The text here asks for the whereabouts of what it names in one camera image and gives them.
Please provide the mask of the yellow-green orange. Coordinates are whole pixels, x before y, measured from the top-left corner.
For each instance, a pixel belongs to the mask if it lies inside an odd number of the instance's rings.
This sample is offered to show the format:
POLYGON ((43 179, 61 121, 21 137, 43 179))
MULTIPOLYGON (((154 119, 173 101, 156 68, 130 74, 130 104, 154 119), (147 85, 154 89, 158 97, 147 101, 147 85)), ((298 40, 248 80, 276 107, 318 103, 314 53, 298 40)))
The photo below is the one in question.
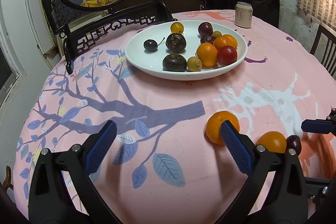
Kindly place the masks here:
POLYGON ((269 152, 285 153, 286 138, 278 131, 268 131, 259 137, 256 145, 263 145, 269 152))

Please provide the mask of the yellow-orange kumquat fruit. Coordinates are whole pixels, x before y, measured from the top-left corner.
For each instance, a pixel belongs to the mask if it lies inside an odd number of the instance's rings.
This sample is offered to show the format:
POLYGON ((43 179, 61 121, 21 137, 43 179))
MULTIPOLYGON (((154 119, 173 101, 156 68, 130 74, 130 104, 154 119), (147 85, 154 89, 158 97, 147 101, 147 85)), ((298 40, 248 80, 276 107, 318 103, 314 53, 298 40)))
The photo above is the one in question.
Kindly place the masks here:
POLYGON ((228 111, 219 111, 213 114, 207 121, 205 133, 209 140, 218 145, 225 145, 221 137, 221 124, 224 121, 230 121, 237 131, 240 131, 238 118, 228 111))

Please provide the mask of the red cherry tomato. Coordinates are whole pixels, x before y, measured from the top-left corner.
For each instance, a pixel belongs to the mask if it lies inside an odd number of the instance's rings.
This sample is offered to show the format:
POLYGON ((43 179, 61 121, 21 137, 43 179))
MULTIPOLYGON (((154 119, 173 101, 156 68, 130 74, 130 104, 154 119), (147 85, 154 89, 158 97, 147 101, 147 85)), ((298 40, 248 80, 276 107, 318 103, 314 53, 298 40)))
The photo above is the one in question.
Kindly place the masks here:
POLYGON ((217 60, 222 65, 231 65, 238 59, 237 50, 232 46, 224 46, 218 51, 217 60))

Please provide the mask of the orange mandarin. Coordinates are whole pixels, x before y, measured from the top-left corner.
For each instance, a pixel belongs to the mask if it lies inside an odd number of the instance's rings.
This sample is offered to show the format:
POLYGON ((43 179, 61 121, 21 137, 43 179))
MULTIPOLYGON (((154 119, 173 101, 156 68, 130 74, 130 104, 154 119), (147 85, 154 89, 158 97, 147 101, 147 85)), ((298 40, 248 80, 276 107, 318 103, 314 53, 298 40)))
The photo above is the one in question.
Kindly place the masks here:
POLYGON ((217 63, 218 50, 211 43, 198 46, 196 54, 204 67, 213 67, 217 63))
POLYGON ((213 46, 219 51, 222 47, 231 46, 236 48, 236 43, 229 39, 227 36, 219 36, 213 42, 213 46))
POLYGON ((226 41, 226 45, 232 46, 236 49, 238 48, 238 42, 234 36, 226 34, 226 35, 223 35, 223 38, 226 41))

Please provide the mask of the small brown longan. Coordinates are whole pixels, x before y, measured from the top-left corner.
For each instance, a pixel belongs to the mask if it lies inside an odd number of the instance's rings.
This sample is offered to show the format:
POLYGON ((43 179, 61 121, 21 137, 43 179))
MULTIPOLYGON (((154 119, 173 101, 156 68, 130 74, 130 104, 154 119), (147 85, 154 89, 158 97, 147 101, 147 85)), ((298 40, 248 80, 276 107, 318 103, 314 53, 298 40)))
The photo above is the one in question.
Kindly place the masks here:
POLYGON ((211 36, 213 36, 215 38, 218 38, 218 37, 222 36, 222 33, 220 31, 214 31, 211 36))

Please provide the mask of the dark water chestnut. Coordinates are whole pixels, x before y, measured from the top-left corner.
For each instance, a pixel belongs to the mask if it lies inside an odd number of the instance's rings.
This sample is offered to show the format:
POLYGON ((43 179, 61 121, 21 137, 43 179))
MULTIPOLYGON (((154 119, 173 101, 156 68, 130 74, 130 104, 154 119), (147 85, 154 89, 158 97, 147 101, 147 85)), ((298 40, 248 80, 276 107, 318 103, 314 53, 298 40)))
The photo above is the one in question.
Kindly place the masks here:
POLYGON ((216 39, 216 37, 213 37, 213 36, 202 36, 201 37, 201 44, 203 44, 203 43, 213 44, 215 39, 216 39))
POLYGON ((166 39, 166 47, 170 52, 181 53, 187 45, 186 39, 182 34, 172 33, 166 39))
POLYGON ((162 66, 165 71, 184 72, 187 69, 187 61, 182 55, 171 53, 165 56, 162 66))

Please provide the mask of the small tan longan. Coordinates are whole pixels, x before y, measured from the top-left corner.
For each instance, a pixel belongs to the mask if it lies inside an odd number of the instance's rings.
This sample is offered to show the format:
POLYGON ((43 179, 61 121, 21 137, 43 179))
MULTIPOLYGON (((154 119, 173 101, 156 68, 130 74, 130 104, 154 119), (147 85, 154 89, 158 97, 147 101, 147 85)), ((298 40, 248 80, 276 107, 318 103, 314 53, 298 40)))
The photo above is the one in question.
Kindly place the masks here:
POLYGON ((192 56, 187 60, 187 69, 191 72, 201 71, 202 66, 202 61, 196 56, 192 56))

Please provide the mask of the dark purple plum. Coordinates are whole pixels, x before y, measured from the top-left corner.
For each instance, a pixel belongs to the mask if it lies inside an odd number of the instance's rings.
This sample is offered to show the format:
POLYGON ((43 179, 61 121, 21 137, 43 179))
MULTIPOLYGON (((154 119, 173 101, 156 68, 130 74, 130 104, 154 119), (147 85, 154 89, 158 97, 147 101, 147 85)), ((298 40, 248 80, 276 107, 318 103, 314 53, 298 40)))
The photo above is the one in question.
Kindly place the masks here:
POLYGON ((213 26, 209 22, 203 22, 198 26, 200 36, 211 36, 213 34, 213 26))

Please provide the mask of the dark water chestnut front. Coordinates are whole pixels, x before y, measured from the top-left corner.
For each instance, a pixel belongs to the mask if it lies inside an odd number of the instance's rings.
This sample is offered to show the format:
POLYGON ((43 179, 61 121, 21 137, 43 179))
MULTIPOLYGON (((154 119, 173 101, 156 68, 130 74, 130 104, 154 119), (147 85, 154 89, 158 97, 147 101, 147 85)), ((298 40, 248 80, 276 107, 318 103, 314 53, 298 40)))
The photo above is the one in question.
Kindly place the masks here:
POLYGON ((165 56, 162 66, 165 71, 184 72, 187 69, 187 61, 182 55, 171 53, 165 56))

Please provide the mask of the dark water chestnut back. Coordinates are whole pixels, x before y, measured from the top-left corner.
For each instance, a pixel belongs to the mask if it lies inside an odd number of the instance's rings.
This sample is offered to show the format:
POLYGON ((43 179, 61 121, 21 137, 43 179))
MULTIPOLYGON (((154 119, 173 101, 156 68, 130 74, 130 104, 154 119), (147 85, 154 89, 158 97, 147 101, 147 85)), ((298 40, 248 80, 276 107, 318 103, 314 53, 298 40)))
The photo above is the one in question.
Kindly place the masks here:
POLYGON ((186 39, 182 34, 172 33, 166 39, 166 47, 170 52, 181 53, 187 45, 186 39))

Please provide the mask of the dark cherry with stem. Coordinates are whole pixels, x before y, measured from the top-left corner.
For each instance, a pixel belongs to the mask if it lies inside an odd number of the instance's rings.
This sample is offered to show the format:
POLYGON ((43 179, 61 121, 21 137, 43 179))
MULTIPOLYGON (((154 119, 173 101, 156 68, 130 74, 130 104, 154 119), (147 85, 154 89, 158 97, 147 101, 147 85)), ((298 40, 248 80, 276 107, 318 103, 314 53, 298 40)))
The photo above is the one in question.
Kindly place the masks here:
POLYGON ((146 41, 143 42, 143 47, 147 52, 155 52, 158 50, 158 46, 160 46, 164 40, 165 38, 163 38, 159 43, 157 43, 153 39, 147 39, 146 41))

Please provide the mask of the dark cherry right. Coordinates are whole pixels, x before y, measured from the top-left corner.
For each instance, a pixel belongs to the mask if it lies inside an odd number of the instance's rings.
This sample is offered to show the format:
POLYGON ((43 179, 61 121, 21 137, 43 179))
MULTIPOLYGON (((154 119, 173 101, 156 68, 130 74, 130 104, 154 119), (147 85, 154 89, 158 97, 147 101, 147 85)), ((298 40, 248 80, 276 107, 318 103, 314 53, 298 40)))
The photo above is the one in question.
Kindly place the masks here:
POLYGON ((302 151, 301 139, 297 135, 290 135, 286 139, 286 150, 293 149, 299 155, 302 151))

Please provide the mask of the dark slatted chair right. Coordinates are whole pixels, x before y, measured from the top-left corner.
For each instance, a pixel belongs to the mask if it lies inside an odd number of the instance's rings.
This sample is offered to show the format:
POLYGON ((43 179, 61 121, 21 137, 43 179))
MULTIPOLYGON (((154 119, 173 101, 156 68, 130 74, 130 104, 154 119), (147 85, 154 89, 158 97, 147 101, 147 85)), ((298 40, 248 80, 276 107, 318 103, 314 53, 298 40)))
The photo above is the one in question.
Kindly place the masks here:
POLYGON ((323 25, 318 30, 310 50, 331 76, 335 76, 335 35, 323 25))

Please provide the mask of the pink floral tablecloth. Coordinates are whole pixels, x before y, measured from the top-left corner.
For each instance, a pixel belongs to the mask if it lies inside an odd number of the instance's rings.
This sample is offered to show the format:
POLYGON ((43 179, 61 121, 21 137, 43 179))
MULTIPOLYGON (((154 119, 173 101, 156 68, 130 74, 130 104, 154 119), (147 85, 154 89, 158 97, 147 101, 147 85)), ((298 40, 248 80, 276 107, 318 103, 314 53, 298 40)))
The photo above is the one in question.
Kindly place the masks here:
POLYGON ((248 42, 242 64, 188 82, 127 63, 124 47, 141 31, 112 31, 75 60, 71 75, 60 61, 46 78, 17 143, 14 197, 23 214, 42 149, 66 151, 107 120, 118 135, 92 179, 125 223, 213 223, 226 210, 246 176, 226 147, 205 136, 208 119, 221 110, 252 140, 268 131, 298 135, 304 175, 333 177, 335 137, 302 132, 301 122, 335 107, 335 80, 292 35, 254 18, 251 28, 236 28, 248 42))

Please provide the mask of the pale drink can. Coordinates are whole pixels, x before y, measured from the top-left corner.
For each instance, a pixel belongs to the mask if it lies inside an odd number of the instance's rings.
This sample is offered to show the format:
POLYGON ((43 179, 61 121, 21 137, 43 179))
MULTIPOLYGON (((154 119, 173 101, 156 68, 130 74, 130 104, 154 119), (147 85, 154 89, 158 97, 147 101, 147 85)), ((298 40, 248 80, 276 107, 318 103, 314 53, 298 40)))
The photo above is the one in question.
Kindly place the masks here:
POLYGON ((252 26, 252 5, 246 2, 238 2, 235 7, 235 24, 241 28, 252 26))

